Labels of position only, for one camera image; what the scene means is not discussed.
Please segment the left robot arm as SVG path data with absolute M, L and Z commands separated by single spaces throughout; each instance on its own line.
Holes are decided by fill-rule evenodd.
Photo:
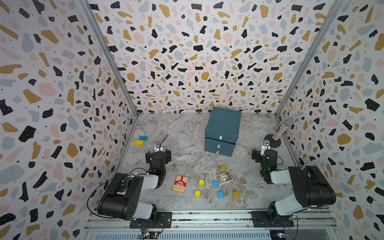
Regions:
M 172 152 L 168 149 L 156 149 L 145 155 L 150 165 L 145 174 L 116 173 L 107 180 L 107 189 L 103 193 L 96 211 L 88 210 L 95 216 L 104 219 L 139 220 L 150 224 L 155 223 L 158 209 L 154 204 L 140 202 L 140 195 L 147 190 L 158 189 L 166 177 L 166 164 L 172 161 Z

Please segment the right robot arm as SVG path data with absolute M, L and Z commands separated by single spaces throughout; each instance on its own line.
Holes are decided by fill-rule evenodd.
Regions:
M 333 205 L 336 193 L 317 166 L 293 166 L 277 169 L 279 156 L 274 150 L 252 150 L 252 159 L 260 164 L 262 179 L 269 185 L 291 185 L 293 193 L 273 201 L 266 211 L 251 212 L 255 228 L 294 227 L 293 216 L 311 207 Z

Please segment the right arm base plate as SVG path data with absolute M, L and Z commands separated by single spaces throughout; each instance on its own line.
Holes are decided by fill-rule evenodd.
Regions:
M 267 211 L 251 212 L 254 228 L 272 228 L 272 227 L 293 227 L 294 221 L 291 216 L 274 215 Z

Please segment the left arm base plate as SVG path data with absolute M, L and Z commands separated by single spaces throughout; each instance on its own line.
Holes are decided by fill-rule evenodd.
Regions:
M 152 214 L 149 219 L 135 219 L 131 221 L 130 229 L 169 229 L 172 225 L 172 219 L 172 212 L 157 212 Z

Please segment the teal drawer cabinet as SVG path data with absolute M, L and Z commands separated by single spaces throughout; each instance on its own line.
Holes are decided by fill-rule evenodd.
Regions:
M 205 129 L 205 151 L 231 157 L 240 131 L 242 113 L 213 107 Z

